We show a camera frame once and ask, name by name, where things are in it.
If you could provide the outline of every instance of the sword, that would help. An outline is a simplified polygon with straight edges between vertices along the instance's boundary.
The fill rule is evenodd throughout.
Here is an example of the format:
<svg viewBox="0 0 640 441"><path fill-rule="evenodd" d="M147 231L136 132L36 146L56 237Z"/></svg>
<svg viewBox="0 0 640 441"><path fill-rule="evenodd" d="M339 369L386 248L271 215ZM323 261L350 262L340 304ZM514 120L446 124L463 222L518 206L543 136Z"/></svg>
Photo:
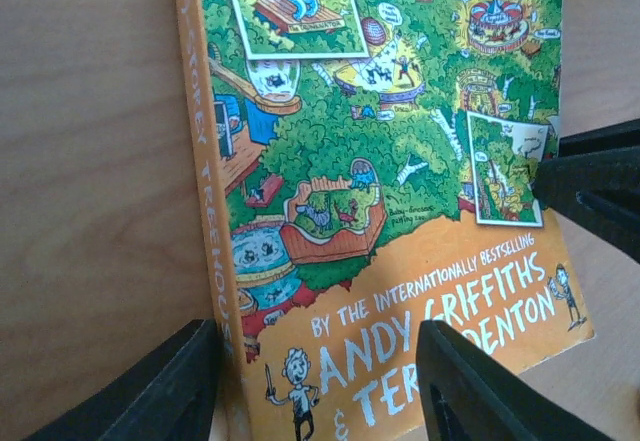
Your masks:
<svg viewBox="0 0 640 441"><path fill-rule="evenodd" d="M269 370L269 365L264 363L264 374L267 376L267 397L275 396L275 388L271 383L271 371Z"/></svg>

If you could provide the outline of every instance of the wood grain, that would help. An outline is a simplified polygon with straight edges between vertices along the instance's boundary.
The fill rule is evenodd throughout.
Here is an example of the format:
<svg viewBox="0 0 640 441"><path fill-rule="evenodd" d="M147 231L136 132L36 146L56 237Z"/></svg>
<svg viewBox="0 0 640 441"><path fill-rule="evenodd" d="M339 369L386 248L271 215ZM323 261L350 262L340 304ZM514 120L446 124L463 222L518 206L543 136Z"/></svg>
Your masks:
<svg viewBox="0 0 640 441"><path fill-rule="evenodd" d="M565 4L565 133L640 117L637 0ZM93 394L211 303L173 0L0 6L4 440ZM639 439L640 270L563 228L597 338L523 377L614 438Z"/></svg>

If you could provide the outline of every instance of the white border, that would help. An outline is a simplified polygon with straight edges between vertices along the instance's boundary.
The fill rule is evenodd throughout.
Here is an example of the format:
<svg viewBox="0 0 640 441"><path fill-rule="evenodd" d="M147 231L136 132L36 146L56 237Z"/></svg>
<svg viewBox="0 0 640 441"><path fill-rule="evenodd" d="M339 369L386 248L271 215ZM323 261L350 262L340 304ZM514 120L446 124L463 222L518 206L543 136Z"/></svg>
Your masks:
<svg viewBox="0 0 640 441"><path fill-rule="evenodd" d="M242 10L238 0L231 0L233 4L233 11L236 15L236 22L238 28L240 28L240 37L242 38L242 45L244 46L245 56L249 61L260 60L280 60L280 59L352 59L352 58L369 58L369 48L367 42L364 39L364 33L362 31L362 25L360 24L360 13L358 12L355 0L351 1L351 7L353 9L353 15L356 20L356 27L358 34L360 35L360 41L362 42L363 52L356 53L267 53L267 54L254 54L251 51L249 45L249 38L247 37L247 31L245 29L244 18L242 17Z"/></svg>
<svg viewBox="0 0 640 441"><path fill-rule="evenodd" d="M537 199L533 200L532 209L537 213L540 222L535 223L522 223L516 221L499 221L494 219L483 219L480 217L480 197L478 193L478 182L476 174L476 160L475 160L475 149L473 147L473 133L471 130L471 116L475 116L476 118L481 118L489 122L498 122L500 124L504 123L512 123L512 124L521 124L525 126L532 126L536 128L543 128L545 130L544 140L545 146L542 148L542 152L544 153L544 148L546 147L547 135L549 134L549 126L546 124L534 124L534 123L521 123L519 121L512 121L510 119L501 119L494 118L493 116L487 116L485 114L474 113L472 111L467 111L467 130L469 132L469 151L471 153L471 170L473 171L473 195L475 197L475 207L476 207L476 223L477 224L486 224L493 226L523 226L523 227L532 227L532 228L542 228L544 227L544 218L542 216L542 210L540 209L540 203Z"/></svg>

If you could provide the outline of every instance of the illustrated book cover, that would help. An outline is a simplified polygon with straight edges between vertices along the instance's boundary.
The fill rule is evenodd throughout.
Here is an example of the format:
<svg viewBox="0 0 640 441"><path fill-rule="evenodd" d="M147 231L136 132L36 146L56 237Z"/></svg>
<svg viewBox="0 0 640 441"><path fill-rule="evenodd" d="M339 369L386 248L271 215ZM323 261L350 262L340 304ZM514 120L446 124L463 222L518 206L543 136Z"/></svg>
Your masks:
<svg viewBox="0 0 640 441"><path fill-rule="evenodd" d="M442 319L594 335L553 212L562 0L177 0L230 439L395 439Z"/></svg>

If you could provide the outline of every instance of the orange background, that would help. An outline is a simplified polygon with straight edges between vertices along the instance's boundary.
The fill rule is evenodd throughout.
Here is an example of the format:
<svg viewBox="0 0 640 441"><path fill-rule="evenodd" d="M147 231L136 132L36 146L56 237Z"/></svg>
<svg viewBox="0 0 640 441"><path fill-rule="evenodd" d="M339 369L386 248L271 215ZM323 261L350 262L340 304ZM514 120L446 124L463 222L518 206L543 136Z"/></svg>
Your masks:
<svg viewBox="0 0 640 441"><path fill-rule="evenodd" d="M382 321L391 323L391 317L395 316L401 325L404 324L405 311L411 311L411 341L410 350L403 352L402 338L397 330L397 347L393 357L381 365L375 355L373 337L370 336L373 354L373 369L367 373L364 363L356 357L356 378L353 382L347 380L346 388L343 388L335 379L329 381L329 391L326 395L320 394L319 404L312 408L315 434L314 439L336 439L334 417L337 409L340 409L344 417L340 419L349 429L348 439L390 439L422 424L423 415L420 400L414 396L412 403L407 403L405 388L402 382L402 366L415 362L415 347L418 327L424 317L425 303L428 299L435 300L434 314L441 311L440 296L443 293L455 293L457 284L465 285L474 279L480 279L483 274L490 273L493 267L502 268L510 261L518 260L522 265L525 255L537 251L535 264L546 271L543 280L522 288L518 281L514 281L517 287L515 294L508 294L507 300L503 300L497 290L491 293L494 305L487 309L483 306L483 297L477 299L480 311L470 321L465 322L464 328L475 329L478 333L478 322L494 314L504 317L504 308L511 307L519 299L526 299L536 293L544 293L548 277L555 276L558 263L563 263L570 275L570 284L576 302L583 316L588 314L584 306L582 294L576 281L575 273L569 263L568 254L558 224L552 213L546 212L545 229L514 229L512 227L479 226L475 223L474 216L464 212L460 222L439 218L430 221L418 228L414 233L394 240L389 245L379 248L372 259L370 266L365 268L353 280L350 291L340 286L334 286L326 293L321 294L315 304L309 308L294 308L286 316L279 319L275 326L266 328L259 336L261 354L257 361L244 368L244 388L248 399L251 422L255 426L255 439L277 440L293 439L294 426L292 406L274 406L265 400L266 379L265 363L269 364L277 397L286 397L291 389L288 381L281 376L284 360L290 347L303 348L308 353L311 361L311 370L305 384L320 386L320 359L321 346L327 346L338 369L347 379L344 339L362 346L362 328L369 328L372 324ZM483 267L480 263L479 252L491 248L504 241L511 240L518 235L531 232L535 238L532 247L519 251L495 263ZM478 255L478 271L468 276L459 278L453 282L447 282L435 289L428 290L419 297L407 299L404 303L392 306L382 313L375 309L373 293L379 293L397 284L413 281L421 274L429 273L436 268L445 268L452 263ZM532 272L534 280L537 273ZM365 299L369 315L366 320L356 321L353 324L342 326L337 310L343 306L354 304L360 299ZM497 347L493 356L499 362L515 372L521 372L535 365L548 356L593 336L593 329L589 321L568 331L570 324L569 311L564 300L553 301L555 316L548 317L546 321L539 318L536 324L530 324L524 318L526 331L521 333L513 319L515 339L506 338L504 347ZM462 317L462 310L458 305L455 312ZM330 337L315 338L311 329L311 319L315 316L330 315ZM495 323L490 321L487 329L493 332L491 341L497 340ZM386 346L386 337L383 335L383 344ZM380 401L383 395L381 376L393 368L398 372L389 378L389 385L397 385L398 392L394 394L396 405L406 403L402 412L388 416L386 404ZM364 420L360 403L352 401L356 392L366 386L372 380L378 380L378 386L371 392L372 406L376 417L376 425L369 428ZM303 425L303 434L307 428Z"/></svg>

